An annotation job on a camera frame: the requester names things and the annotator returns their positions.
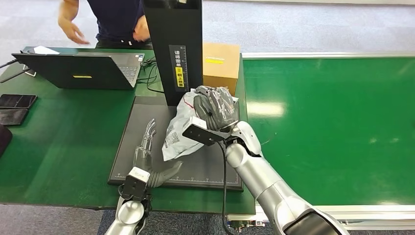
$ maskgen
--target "white plastic bag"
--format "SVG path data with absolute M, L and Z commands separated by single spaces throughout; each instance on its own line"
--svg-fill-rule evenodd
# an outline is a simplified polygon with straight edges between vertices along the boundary
M 165 161 L 191 154 L 203 146 L 202 143 L 182 135 L 184 124 L 190 117 L 196 116 L 193 106 L 195 96 L 197 96 L 196 91 L 191 89 L 190 92 L 184 94 L 179 105 L 177 105 L 177 114 L 169 123 L 166 139 L 161 149 Z

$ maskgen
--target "cardboard box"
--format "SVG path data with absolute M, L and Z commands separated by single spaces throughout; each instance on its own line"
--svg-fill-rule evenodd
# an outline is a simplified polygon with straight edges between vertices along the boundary
M 203 85 L 227 87 L 235 96 L 239 51 L 238 45 L 203 43 Z

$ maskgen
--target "gray carpet floor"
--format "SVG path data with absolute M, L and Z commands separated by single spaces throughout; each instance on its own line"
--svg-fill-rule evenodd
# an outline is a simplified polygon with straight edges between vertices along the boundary
M 24 46 L 80 47 L 58 27 L 58 4 L 59 0 L 0 0 L 0 64 Z M 96 18 L 86 0 L 80 0 L 74 22 L 91 42 L 86 47 L 93 47 Z M 415 7 L 204 0 L 203 33 L 204 41 L 239 44 L 243 52 L 415 51 Z M 113 219 L 113 211 L 0 205 L 0 234 L 101 235 Z M 217 215 L 153 212 L 144 234 L 224 234 L 219 222 Z M 253 228 L 244 234 L 271 231 Z

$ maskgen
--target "dark blue shirt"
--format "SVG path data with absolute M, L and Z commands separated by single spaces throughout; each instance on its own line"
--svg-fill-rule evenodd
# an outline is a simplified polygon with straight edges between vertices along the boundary
M 144 15 L 140 0 L 88 0 L 98 23 L 98 40 L 133 41 L 134 28 Z

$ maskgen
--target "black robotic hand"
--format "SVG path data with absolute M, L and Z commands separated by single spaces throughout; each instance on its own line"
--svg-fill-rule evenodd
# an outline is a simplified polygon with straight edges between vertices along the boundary
M 238 113 L 227 88 L 199 86 L 196 92 L 199 95 L 194 97 L 194 108 L 197 116 L 206 121 L 208 129 L 218 131 L 238 122 Z

